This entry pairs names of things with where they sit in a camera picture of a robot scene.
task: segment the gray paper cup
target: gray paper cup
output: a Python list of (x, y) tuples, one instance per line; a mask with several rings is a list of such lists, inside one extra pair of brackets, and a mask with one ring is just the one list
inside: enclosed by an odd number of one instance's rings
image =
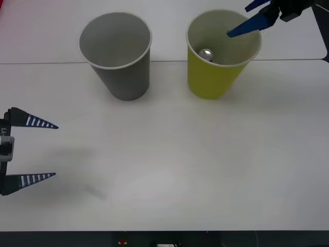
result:
[(149, 88), (151, 43), (151, 30), (141, 18), (108, 13), (83, 29), (79, 51), (116, 98), (134, 100)]

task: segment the silver ball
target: silver ball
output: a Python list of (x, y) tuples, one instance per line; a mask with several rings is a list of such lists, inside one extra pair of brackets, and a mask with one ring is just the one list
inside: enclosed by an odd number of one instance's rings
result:
[(214, 58), (214, 53), (212, 53), (210, 49), (202, 49), (199, 51), (198, 55), (209, 62)]

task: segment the paper cup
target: paper cup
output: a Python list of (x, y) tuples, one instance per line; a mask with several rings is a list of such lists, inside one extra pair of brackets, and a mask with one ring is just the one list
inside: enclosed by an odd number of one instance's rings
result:
[[(221, 97), (244, 67), (258, 54), (262, 38), (258, 31), (229, 38), (227, 32), (247, 18), (228, 10), (213, 10), (199, 15), (188, 27), (188, 84), (205, 99)], [(214, 54), (212, 62), (198, 55), (202, 49)]]
[(129, 13), (101, 15), (83, 29), (79, 51), (118, 99), (141, 97), (150, 84), (152, 33)]

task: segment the table surface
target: table surface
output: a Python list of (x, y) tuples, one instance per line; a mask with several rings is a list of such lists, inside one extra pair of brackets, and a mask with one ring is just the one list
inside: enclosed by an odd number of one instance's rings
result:
[(1, 198), (0, 231), (329, 230), (328, 64), (252, 61), (220, 100), (186, 70), (123, 102), (88, 64), (0, 65), (0, 112), (60, 127), (12, 130), (8, 174), (57, 175)]
[[(251, 0), (5, 0), (0, 10), (0, 63), (83, 62), (77, 42), (93, 18), (128, 11), (153, 32), (153, 61), (186, 61), (185, 31), (211, 9), (246, 13)], [(263, 33), (257, 60), (322, 59), (327, 51), (311, 9), (289, 23), (278, 20)]]

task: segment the cup rim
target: cup rim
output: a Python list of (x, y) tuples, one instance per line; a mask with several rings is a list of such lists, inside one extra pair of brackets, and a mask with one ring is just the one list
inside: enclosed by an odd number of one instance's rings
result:
[(197, 17), (195, 17), (188, 25), (187, 27), (187, 30), (186, 30), (186, 42), (187, 42), (187, 45), (189, 47), (189, 49), (193, 52), (194, 55), (196, 55), (196, 57), (198, 57), (199, 59), (201, 59), (202, 61), (204, 61), (205, 63), (208, 63), (212, 66), (216, 66), (216, 67), (226, 67), (226, 68), (230, 68), (230, 67), (240, 67), (242, 65), (245, 65), (247, 63), (249, 63), (251, 60), (253, 60), (259, 53), (259, 51), (261, 50), (262, 48), (262, 35), (260, 34), (260, 32), (258, 31), (258, 36), (260, 37), (260, 44), (259, 44), (259, 47), (257, 49), (257, 51), (254, 53), (254, 55), (252, 55), (248, 60), (245, 60), (241, 63), (238, 63), (238, 64), (230, 64), (230, 65), (225, 65), (225, 64), (217, 64), (217, 63), (212, 63), (212, 62), (209, 62), (207, 61), (206, 59), (200, 57), (198, 55), (198, 53), (192, 48), (191, 44), (190, 44), (190, 41), (189, 41), (189, 29), (192, 25), (192, 23), (197, 19), (199, 18), (201, 15), (204, 15), (204, 14), (207, 14), (207, 13), (210, 13), (210, 12), (217, 12), (217, 11), (227, 11), (227, 12), (231, 12), (231, 13), (235, 13), (235, 14), (238, 14), (240, 16), (243, 16), (245, 17), (244, 15), (238, 13), (238, 12), (235, 12), (235, 11), (232, 11), (232, 10), (228, 10), (228, 9), (213, 9), (213, 10), (209, 10), (209, 11), (206, 11), (206, 12), (203, 12), (201, 14), (199, 14)]
[[(107, 15), (107, 14), (114, 14), (114, 13), (118, 13), (118, 14), (129, 14), (129, 15), (132, 15), (132, 16), (134, 16), (134, 17), (136, 17), (136, 18), (139, 18), (145, 25), (146, 25), (146, 27), (148, 28), (148, 30), (149, 30), (149, 33), (150, 33), (150, 41), (149, 41), (149, 44), (148, 44), (148, 47), (145, 49), (145, 51), (144, 51), (144, 53), (139, 57), (139, 58), (137, 58), (136, 60), (134, 60), (133, 62), (131, 62), (131, 63), (128, 63), (128, 64), (125, 64), (125, 65), (122, 65), (122, 66), (117, 66), (117, 67), (105, 67), (105, 66), (100, 66), (100, 65), (97, 65), (97, 64), (95, 64), (95, 63), (92, 63), (92, 62), (90, 62), (88, 59), (86, 59), (86, 57), (82, 54), (82, 51), (81, 51), (81, 49), (80, 49), (80, 39), (81, 39), (81, 35), (82, 35), (82, 33), (83, 33), (83, 31), (86, 29), (86, 27), (91, 23), (91, 22), (93, 22), (94, 20), (96, 20), (97, 18), (100, 18), (100, 17), (102, 17), (103, 15)], [(89, 63), (91, 66), (93, 66), (93, 67), (96, 67), (96, 68), (100, 68), (100, 69), (106, 69), (106, 70), (116, 70), (116, 69), (122, 69), (122, 68), (127, 68), (127, 67), (129, 67), (129, 66), (132, 66), (132, 65), (134, 65), (135, 63), (137, 63), (138, 61), (140, 61), (148, 52), (149, 52), (149, 50), (150, 50), (150, 48), (151, 48), (151, 44), (152, 44), (152, 31), (151, 31), (151, 29), (150, 29), (150, 27), (149, 27), (149, 25), (147, 24), (147, 22), (143, 19), (143, 18), (141, 18), (141, 17), (139, 17), (139, 16), (137, 16), (137, 15), (135, 15), (135, 14), (132, 14), (132, 13), (130, 13), (130, 12), (109, 12), (109, 13), (105, 13), (105, 14), (102, 14), (102, 15), (99, 15), (99, 16), (97, 16), (97, 17), (95, 17), (95, 18), (93, 18), (92, 20), (90, 20), (86, 25), (85, 25), (85, 27), (82, 29), (82, 31), (81, 31), (81, 33), (80, 33), (80, 35), (79, 35), (79, 39), (78, 39), (78, 49), (79, 49), (79, 53), (80, 53), (80, 55), (82, 56), (82, 58), (87, 62), (87, 63)]]

